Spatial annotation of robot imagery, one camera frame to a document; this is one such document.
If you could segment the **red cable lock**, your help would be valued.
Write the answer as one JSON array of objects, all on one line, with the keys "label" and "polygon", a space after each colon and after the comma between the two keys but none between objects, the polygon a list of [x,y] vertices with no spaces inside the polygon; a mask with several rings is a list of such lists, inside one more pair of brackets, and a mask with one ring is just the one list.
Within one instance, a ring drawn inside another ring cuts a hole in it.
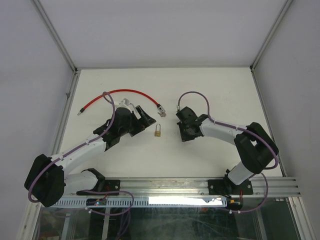
[{"label": "red cable lock", "polygon": [[[132,97],[133,95],[139,95],[139,96],[143,96],[144,98],[147,98],[148,100],[150,100],[153,104],[156,105],[158,112],[159,111],[163,111],[166,112],[164,107],[158,103],[154,98],[152,98],[150,95],[138,91],[138,90],[134,90],[134,89],[115,89],[115,90],[111,90],[108,92],[110,95],[116,95],[119,96],[121,94],[121,96],[126,96],[126,97]],[[80,114],[82,114],[88,107],[90,107],[92,104],[94,104],[96,101],[98,101],[99,99],[102,99],[103,95],[98,95],[97,97],[93,98],[91,101],[89,101],[86,105],[84,105],[78,112],[78,116]]]}]

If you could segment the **silver key pair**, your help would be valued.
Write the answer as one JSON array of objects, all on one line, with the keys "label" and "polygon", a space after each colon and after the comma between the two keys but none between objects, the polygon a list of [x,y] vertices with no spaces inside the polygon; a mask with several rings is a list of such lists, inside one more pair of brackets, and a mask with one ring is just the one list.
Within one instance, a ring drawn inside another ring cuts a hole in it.
[{"label": "silver key pair", "polygon": [[166,112],[165,111],[158,111],[157,112],[159,114],[160,117],[164,118],[167,116]]}]

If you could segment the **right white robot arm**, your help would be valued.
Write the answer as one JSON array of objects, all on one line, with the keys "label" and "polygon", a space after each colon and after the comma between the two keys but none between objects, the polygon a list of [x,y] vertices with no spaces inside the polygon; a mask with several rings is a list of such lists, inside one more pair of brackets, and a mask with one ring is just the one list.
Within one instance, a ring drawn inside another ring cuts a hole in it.
[{"label": "right white robot arm", "polygon": [[252,122],[244,127],[213,121],[207,114],[197,116],[189,107],[176,113],[182,142],[211,137],[236,147],[240,162],[226,170],[223,179],[213,185],[217,195],[235,195],[251,176],[260,174],[279,154],[279,149],[263,127]]}]

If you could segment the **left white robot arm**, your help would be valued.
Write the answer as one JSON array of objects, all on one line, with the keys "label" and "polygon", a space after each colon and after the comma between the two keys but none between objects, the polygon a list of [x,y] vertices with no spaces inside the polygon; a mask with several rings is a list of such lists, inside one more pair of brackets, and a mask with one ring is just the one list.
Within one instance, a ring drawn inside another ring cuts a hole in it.
[{"label": "left white robot arm", "polygon": [[24,183],[29,200],[51,207],[68,194],[102,195],[107,183],[98,170],[72,171],[118,144],[122,136],[133,137],[155,123],[156,120],[140,106],[135,107],[135,111],[118,107],[105,124],[95,129],[78,146],[52,156],[40,154],[35,158]]}]

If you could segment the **small brass padlock long shackle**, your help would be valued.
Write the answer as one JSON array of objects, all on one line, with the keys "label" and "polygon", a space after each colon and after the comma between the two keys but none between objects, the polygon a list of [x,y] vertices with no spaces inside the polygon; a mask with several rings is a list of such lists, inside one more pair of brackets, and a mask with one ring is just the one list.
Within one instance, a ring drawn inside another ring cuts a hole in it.
[{"label": "small brass padlock long shackle", "polygon": [[155,126],[155,132],[154,132],[155,137],[160,137],[161,136],[161,125],[158,123]]}]

